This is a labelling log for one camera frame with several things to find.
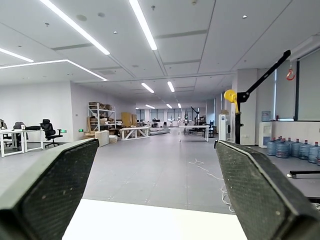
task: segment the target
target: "red hook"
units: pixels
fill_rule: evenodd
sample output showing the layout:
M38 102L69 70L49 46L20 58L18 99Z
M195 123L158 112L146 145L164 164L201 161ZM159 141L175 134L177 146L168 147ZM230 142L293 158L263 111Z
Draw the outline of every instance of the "red hook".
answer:
M288 74L286 75L286 79L288 81L291 81L293 79L295 79L296 75L294 74L294 70L292 68L289 69Z

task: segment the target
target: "blue water jug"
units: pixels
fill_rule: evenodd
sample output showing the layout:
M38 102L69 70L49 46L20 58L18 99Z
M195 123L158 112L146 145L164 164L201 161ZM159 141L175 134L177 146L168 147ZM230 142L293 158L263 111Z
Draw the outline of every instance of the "blue water jug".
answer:
M276 155L276 146L277 146L276 138L274 137L266 145L266 154L269 156L275 156Z
M308 158L309 163L312 163L312 164L318 163L318 150L319 150L319 145L318 145L318 142L316 141L314 143L314 146L311 146L309 148L309 158Z
M276 145L275 156L280 159L287 159L289 157L289 146L286 144L286 140L283 138Z
M299 138L291 144L291 156L298 158L299 157L299 147L302 143L299 142Z
M317 165L320 166L320 148L318 149Z
M310 144L308 144L308 140L304 140L304 144L299 146L299 158L302 160L308 160L309 158L309 148Z
M286 142L286 144L288 144L288 146L289 146L289 156L291 156L291 151L292 151L291 137L288 137L288 141Z

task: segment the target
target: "desk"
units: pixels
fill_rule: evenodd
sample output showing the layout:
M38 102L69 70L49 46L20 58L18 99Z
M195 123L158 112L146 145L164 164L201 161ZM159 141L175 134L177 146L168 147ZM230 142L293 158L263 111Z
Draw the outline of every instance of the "desk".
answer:
M62 240L246 240L236 215L81 199Z
M27 147L27 133L31 132L39 132L40 133L40 147L35 147L28 149ZM14 154L24 154L33 150L37 149L44 149L44 140L42 138L42 130L22 130L22 129L5 129L5 130L0 130L0 147L1 147L1 157L5 156L10 156ZM10 153L5 153L5 143L4 143L4 135L5 134L11 134L12 136L12 146L14 148L17 147L17 134L21 134L21 151L15 151L15 152L10 152Z
M148 126L122 128L122 129L120 129L121 141L149 138L149 128L150 127L148 127ZM129 133L126 137L125 137L125 131L129 131Z
M187 126L183 126L183 125L180 125L179 126L179 135L180 135L180 142L181 142L181 129L205 129L205 135L204 135L204 139L206 142L209 142L209 125L187 125Z

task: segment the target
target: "wooden box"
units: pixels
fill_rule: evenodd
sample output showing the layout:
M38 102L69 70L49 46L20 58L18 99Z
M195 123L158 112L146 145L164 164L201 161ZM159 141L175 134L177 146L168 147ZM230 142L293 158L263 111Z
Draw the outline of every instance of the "wooden box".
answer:
M122 119L122 126L124 127L130 127L132 125L132 116L129 112L122 112L121 113L121 119Z

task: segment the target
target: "white platform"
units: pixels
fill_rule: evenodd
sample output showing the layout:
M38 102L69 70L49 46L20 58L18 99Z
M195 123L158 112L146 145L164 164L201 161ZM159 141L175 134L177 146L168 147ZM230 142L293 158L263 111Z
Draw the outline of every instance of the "white platform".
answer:
M236 215L82 199L62 240L246 240Z

